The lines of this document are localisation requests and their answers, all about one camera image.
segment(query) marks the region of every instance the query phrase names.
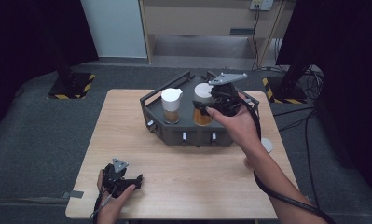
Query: gray carpet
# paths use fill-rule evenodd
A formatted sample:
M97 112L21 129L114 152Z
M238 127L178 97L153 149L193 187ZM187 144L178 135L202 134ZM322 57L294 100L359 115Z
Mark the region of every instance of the gray carpet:
M73 70L96 75L85 99L47 99L57 77L55 73L26 82L14 99L0 124L0 198L59 198L64 191L72 190L106 93L111 89L156 89L187 69L84 64ZM207 70L190 71L195 75L205 75ZM235 83L244 91L265 91L262 78L280 76L275 72L212 71L217 74L248 74L246 80ZM312 101L309 100L307 105L270 106L273 114L278 114L312 106ZM305 118L309 112L300 111L275 119L278 127L282 128ZM313 199L304 131L305 122L281 132L281 136L301 191ZM356 170L341 167L317 118L309 121L308 137L311 168L321 208L337 223L372 223L371 189ZM89 220L67 218L65 206L0 203L0 223L90 223Z

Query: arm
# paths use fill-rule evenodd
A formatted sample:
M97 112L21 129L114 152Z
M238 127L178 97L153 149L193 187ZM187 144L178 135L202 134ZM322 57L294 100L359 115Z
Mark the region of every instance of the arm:
M207 108L207 111L226 128L232 140L241 147L247 163L253 167L264 185L284 196L311 205L264 149L253 119L245 106L242 106L234 117L223 116L213 108ZM281 223L325 223L322 218L308 211L271 197L269 199Z

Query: wall outlet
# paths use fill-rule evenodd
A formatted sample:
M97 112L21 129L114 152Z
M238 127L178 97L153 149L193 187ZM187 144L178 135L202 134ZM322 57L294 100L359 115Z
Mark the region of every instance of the wall outlet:
M272 8L274 0L252 0L250 4L251 10L269 11Z

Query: yellow black tape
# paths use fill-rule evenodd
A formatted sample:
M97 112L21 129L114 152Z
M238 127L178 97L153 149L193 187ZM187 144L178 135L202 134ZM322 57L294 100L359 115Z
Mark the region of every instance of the yellow black tape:
M73 94L49 94L49 99L59 99L59 100L67 100L67 99L83 99L87 92L90 90L90 86L92 85L92 81L95 78L95 75L90 75L86 86L84 87L84 91L81 94L73 95Z
M270 88L268 80L266 78L264 78L262 80L262 82L264 83L265 90L267 91L268 99L271 103L278 103L278 104L306 104L307 103L306 100L302 100L302 99L281 99L281 100L278 100L273 95L273 91Z

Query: human hand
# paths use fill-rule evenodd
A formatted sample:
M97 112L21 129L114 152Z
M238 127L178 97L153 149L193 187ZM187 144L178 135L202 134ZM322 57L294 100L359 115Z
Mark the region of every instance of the human hand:
M240 93L239 96L245 99L245 96ZM207 107L206 111L226 128L231 139L242 149L261 143L255 122L245 105L242 105L240 111L233 117L224 116L210 107Z
M99 173L98 177L98 190L101 190L103 182L103 171ZM124 206L124 203L130 198L132 195L134 189L136 188L135 185L128 186L120 195L118 198L111 198L108 203L101 209L101 211L98 213L98 224L111 224L116 223L119 214L121 213L122 206ZM101 203L106 200L106 198L109 196L109 192L105 192L103 194Z

